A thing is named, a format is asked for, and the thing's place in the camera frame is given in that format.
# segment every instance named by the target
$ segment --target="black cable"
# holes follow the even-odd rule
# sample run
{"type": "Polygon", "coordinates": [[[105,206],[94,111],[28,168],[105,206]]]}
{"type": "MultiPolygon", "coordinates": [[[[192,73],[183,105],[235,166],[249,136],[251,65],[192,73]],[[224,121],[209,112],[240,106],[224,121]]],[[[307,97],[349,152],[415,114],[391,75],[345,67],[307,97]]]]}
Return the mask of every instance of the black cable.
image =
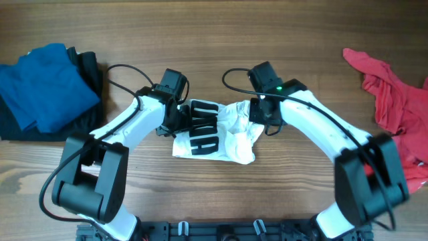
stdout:
{"type": "Polygon", "coordinates": [[[187,99],[187,95],[189,94],[189,89],[190,89],[190,83],[189,83],[189,81],[188,81],[188,80],[186,80],[186,83],[187,83],[186,96],[185,96],[185,98],[184,98],[184,99],[177,101],[177,104],[182,104],[182,103],[184,103],[184,102],[186,101],[186,99],[187,99]]]}
{"type": "Polygon", "coordinates": [[[386,187],[385,187],[385,184],[384,184],[382,178],[379,175],[379,171],[376,168],[375,164],[373,163],[372,159],[367,155],[366,151],[362,148],[362,145],[354,138],[354,136],[347,129],[345,129],[336,119],[334,119],[333,117],[331,117],[327,112],[323,111],[322,109],[318,108],[317,106],[314,106],[310,102],[306,102],[306,101],[300,100],[299,98],[294,98],[294,97],[291,97],[291,96],[282,96],[282,95],[279,95],[279,94],[268,94],[268,93],[261,93],[261,92],[250,91],[250,90],[242,90],[240,88],[235,88],[233,86],[228,85],[226,83],[226,81],[225,81],[225,77],[226,77],[226,75],[228,73],[230,73],[232,71],[246,71],[246,72],[248,72],[248,71],[250,71],[250,69],[247,69],[247,68],[232,68],[232,69],[226,71],[223,74],[223,77],[221,78],[221,81],[223,82],[223,84],[227,88],[229,88],[231,90],[234,90],[234,91],[246,93],[246,94],[255,94],[255,95],[258,95],[258,96],[259,95],[264,95],[264,96],[277,97],[277,98],[282,98],[284,100],[292,100],[294,102],[298,102],[300,104],[304,104],[304,105],[306,105],[306,106],[308,106],[310,108],[313,108],[314,110],[318,111],[319,113],[323,114],[327,119],[329,119],[330,121],[332,121],[333,124],[335,124],[341,131],[343,131],[343,133],[356,145],[356,147],[358,149],[358,152],[362,155],[362,157],[364,159],[366,159],[367,163],[372,167],[373,172],[374,172],[374,176],[376,177],[376,180],[377,180],[377,182],[379,184],[379,188],[381,190],[383,199],[384,199],[385,204],[387,206],[387,211],[388,211],[388,214],[389,214],[389,217],[390,217],[390,220],[391,220],[391,226],[392,226],[392,228],[389,228],[388,226],[386,226],[385,224],[383,224],[383,223],[381,223],[379,221],[374,221],[374,223],[380,225],[381,227],[385,228],[388,231],[395,230],[396,225],[395,225],[395,217],[394,217],[394,213],[393,213],[393,207],[392,207],[392,205],[391,205],[391,203],[389,201],[389,198],[387,196],[386,187]]]}
{"type": "MultiPolygon", "coordinates": [[[[128,67],[128,68],[132,68],[138,72],[140,72],[144,77],[146,77],[146,79],[152,84],[153,83],[151,81],[151,79],[141,70],[139,70],[138,68],[135,68],[134,66],[129,66],[126,64],[115,64],[113,66],[110,66],[109,68],[107,68],[106,73],[115,68],[115,67],[128,67]]],[[[128,93],[130,93],[131,95],[133,95],[133,97],[136,99],[137,101],[137,107],[135,108],[134,112],[132,112],[132,114],[130,114],[126,119],[124,119],[121,123],[119,123],[117,126],[115,126],[113,129],[109,130],[106,134],[102,135],[101,137],[95,139],[92,143],[90,143],[89,145],[86,145],[85,147],[81,148],[80,150],[76,151],[75,153],[71,154],[66,160],[64,160],[63,162],[60,163],[60,165],[51,173],[51,175],[46,179],[43,187],[40,190],[40,195],[39,195],[39,206],[40,209],[42,210],[42,212],[44,214],[46,214],[47,216],[49,216],[52,219],[58,220],[58,221],[63,221],[63,222],[86,222],[89,223],[93,226],[95,226],[99,231],[103,232],[105,235],[107,235],[108,238],[114,240],[113,237],[111,237],[111,235],[107,232],[105,232],[99,225],[97,225],[96,222],[92,221],[92,220],[87,220],[87,219],[83,219],[83,218],[63,218],[63,217],[59,217],[56,216],[55,214],[51,213],[49,210],[47,210],[47,208],[45,207],[44,204],[44,197],[45,197],[45,193],[47,190],[47,187],[49,186],[49,184],[52,182],[52,180],[54,179],[54,177],[70,162],[72,161],[74,158],[76,158],[78,155],[89,151],[92,147],[94,147],[95,145],[99,144],[102,142],[103,139],[105,139],[106,137],[109,137],[110,135],[113,135],[113,133],[115,131],[117,131],[120,127],[122,127],[123,125],[125,125],[130,119],[132,119],[141,109],[141,101],[140,98],[131,90],[127,89],[124,86],[121,86],[109,79],[107,79],[109,83],[127,91],[128,93]]]]}

